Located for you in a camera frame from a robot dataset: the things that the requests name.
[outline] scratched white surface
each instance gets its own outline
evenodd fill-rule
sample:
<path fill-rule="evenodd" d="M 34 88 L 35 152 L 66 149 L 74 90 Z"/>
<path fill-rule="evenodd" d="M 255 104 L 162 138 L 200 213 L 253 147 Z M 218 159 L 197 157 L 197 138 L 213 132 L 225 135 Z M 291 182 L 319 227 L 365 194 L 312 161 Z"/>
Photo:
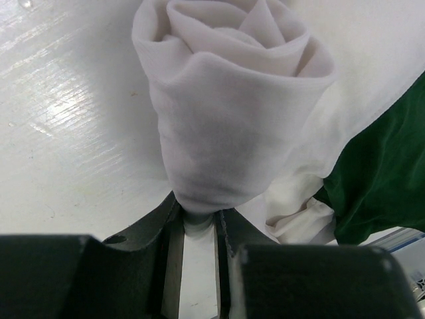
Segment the scratched white surface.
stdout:
<path fill-rule="evenodd" d="M 130 39 L 140 0 L 0 0 L 0 234 L 132 224 L 168 194 Z M 187 241 L 181 318 L 216 312 L 212 245 Z"/>

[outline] white cloth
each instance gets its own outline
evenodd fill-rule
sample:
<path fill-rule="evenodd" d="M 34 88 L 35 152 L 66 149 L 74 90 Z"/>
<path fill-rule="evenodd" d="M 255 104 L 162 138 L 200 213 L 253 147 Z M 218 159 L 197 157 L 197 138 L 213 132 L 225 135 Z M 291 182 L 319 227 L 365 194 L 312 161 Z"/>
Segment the white cloth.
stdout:
<path fill-rule="evenodd" d="M 335 79 L 329 53 L 278 0 L 145 0 L 133 43 L 168 178 L 195 213 L 263 193 Z"/>
<path fill-rule="evenodd" d="M 195 204 L 189 204 L 193 211 L 205 211 L 205 207 L 216 209 L 220 207 L 217 203 L 236 205 L 235 199 L 246 201 L 266 187 L 266 180 L 273 178 L 262 175 L 262 170 L 267 172 L 268 166 L 255 167 L 254 164 L 257 161 L 267 163 L 270 159 L 262 157 L 277 155 L 278 151 L 272 154 L 266 151 L 274 147 L 273 141 L 263 146 L 260 143 L 267 141 L 268 132 L 279 128 L 277 123 L 280 121 L 280 133 L 288 133 L 288 136 L 280 142 L 274 141 L 281 146 L 279 151 L 283 160 L 272 164 L 281 165 L 283 169 L 264 195 L 245 203 L 242 208 L 252 212 L 250 207 L 264 207 L 251 218 L 259 229 L 264 231 L 267 216 L 269 232 L 281 242 L 305 243 L 316 236 L 321 226 L 331 221 L 332 210 L 310 198 L 322 186 L 322 178 L 329 175 L 344 146 L 387 110 L 425 69 L 425 1 L 284 1 L 331 49 L 339 69 L 339 80 L 316 106 L 309 105 L 303 109 L 304 114 L 295 109 L 295 118 L 301 123 L 305 115 L 309 116 L 301 131 L 302 125 L 282 120 L 284 113 L 275 118 L 271 112 L 267 113 L 268 109 L 262 103 L 269 100 L 279 106 L 288 105 L 286 94 L 275 92 L 275 88 L 299 79 L 279 76 L 277 72 L 290 70 L 275 70 L 271 66 L 274 56 L 254 52 L 255 46 L 260 50 L 260 45 L 272 47 L 282 41 L 274 25 L 268 21 L 277 21 L 281 27 L 279 21 L 285 22 L 286 19 L 276 19 L 276 10 L 269 10 L 273 19 L 268 15 L 268 19 L 264 16 L 257 23 L 255 15 L 267 13 L 264 5 L 260 6 L 255 0 L 227 2 L 236 3 L 243 10 L 219 2 L 174 1 L 168 5 L 167 14 L 168 1 L 145 0 L 136 13 L 133 41 L 151 82 L 152 100 L 159 113 L 164 160 L 168 161 L 167 171 L 174 188 L 180 188 L 182 193 L 194 191 L 183 196 L 189 199 L 187 202 L 195 198 Z M 256 3 L 256 10 L 252 10 L 249 18 L 246 16 L 244 32 L 236 31 L 242 26 L 242 18 L 232 22 L 233 18 L 246 15 Z M 266 2 L 268 6 L 271 3 L 277 5 L 276 1 Z M 170 13 L 174 16 L 171 24 Z M 293 22 L 294 19 L 290 15 L 286 33 L 302 28 L 301 24 Z M 167 33 L 172 35 L 163 38 Z M 237 47 L 234 44 L 236 39 L 241 41 Z M 252 49 L 245 52 L 246 47 L 241 47 L 243 43 Z M 314 80 L 323 90 L 333 77 L 332 66 L 329 63 L 324 66 L 329 70 L 318 74 L 317 78 L 301 80 Z M 299 97 L 303 98 L 301 90 L 288 93 L 297 103 L 302 102 L 299 100 Z M 176 97 L 182 98 L 180 104 L 175 103 Z M 258 139 L 259 129 L 266 127 L 263 126 L 264 120 L 270 120 L 274 126 L 268 128 L 263 139 Z M 221 124 L 211 127 L 213 122 Z M 216 143 L 209 145 L 213 139 Z M 193 152 L 199 140 L 205 143 Z M 288 145 L 295 147 L 284 154 Z M 228 148 L 231 148 L 229 154 L 217 153 Z M 170 174 L 170 171 L 179 169 L 179 163 L 183 163 L 181 172 Z M 216 169 L 202 171 L 206 166 Z M 231 184 L 221 184 L 223 180 Z M 215 193 L 217 189 L 224 193 Z M 263 198 L 266 198 L 264 204 L 259 203 Z"/>

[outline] crumpled white cloth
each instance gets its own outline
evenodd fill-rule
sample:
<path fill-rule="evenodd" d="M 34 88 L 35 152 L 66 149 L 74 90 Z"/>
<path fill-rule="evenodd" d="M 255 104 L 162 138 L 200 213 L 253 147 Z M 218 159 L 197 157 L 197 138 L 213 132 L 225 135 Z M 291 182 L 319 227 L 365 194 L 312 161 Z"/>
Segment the crumpled white cloth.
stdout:
<path fill-rule="evenodd" d="M 263 193 L 335 80 L 325 47 L 278 0 L 145 0 L 132 37 L 169 181 L 194 213 Z"/>

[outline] green fabric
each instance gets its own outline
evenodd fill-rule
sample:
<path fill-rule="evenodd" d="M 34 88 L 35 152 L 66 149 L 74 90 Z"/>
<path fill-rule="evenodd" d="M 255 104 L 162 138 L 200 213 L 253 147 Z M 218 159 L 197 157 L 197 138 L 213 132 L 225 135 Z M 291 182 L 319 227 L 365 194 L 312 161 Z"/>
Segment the green fabric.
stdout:
<path fill-rule="evenodd" d="M 425 73 L 347 144 L 314 197 L 334 209 L 340 244 L 395 226 L 425 231 Z"/>

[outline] gripped white fabric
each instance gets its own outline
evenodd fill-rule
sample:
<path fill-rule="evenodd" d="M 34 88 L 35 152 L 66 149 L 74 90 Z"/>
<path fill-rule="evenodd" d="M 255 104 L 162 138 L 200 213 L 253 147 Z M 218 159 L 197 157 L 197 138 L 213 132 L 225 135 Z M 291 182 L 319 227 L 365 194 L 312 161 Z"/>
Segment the gripped white fabric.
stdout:
<path fill-rule="evenodd" d="M 141 60 L 147 43 L 141 48 L 139 39 L 146 42 L 151 37 L 160 41 L 159 35 L 170 29 L 169 18 L 162 10 L 167 1 L 147 2 L 145 0 L 137 12 L 133 29 L 135 47 Z M 238 2 L 246 12 L 255 3 L 253 0 Z M 269 232 L 277 236 L 280 242 L 306 243 L 316 236 L 321 225 L 331 220 L 333 214 L 326 205 L 311 199 L 322 186 L 322 178 L 329 175 L 347 142 L 387 110 L 425 69 L 425 1 L 283 2 L 329 47 L 338 66 L 339 78 L 312 109 L 296 148 L 282 163 L 279 177 L 265 194 L 238 209 L 263 232 L 267 217 Z M 209 8 L 210 14 L 207 13 L 205 19 L 219 17 L 224 20 L 215 12 Z M 235 29 L 229 26 L 216 28 L 253 47 L 258 46 L 254 37 Z M 169 43 L 158 45 L 170 47 Z M 178 52 L 183 56 L 185 50 L 179 49 Z M 172 51 L 169 53 L 166 60 L 173 59 Z M 167 75 L 173 78 L 173 74 L 178 73 L 176 71 L 185 67 L 175 66 L 173 61 L 163 61 L 163 64 L 168 68 L 161 71 L 161 76 L 165 78 Z M 221 78 L 226 82 L 227 71 Z"/>
<path fill-rule="evenodd" d="M 263 193 L 335 80 L 329 53 L 278 0 L 145 0 L 133 43 L 169 181 L 196 213 Z"/>

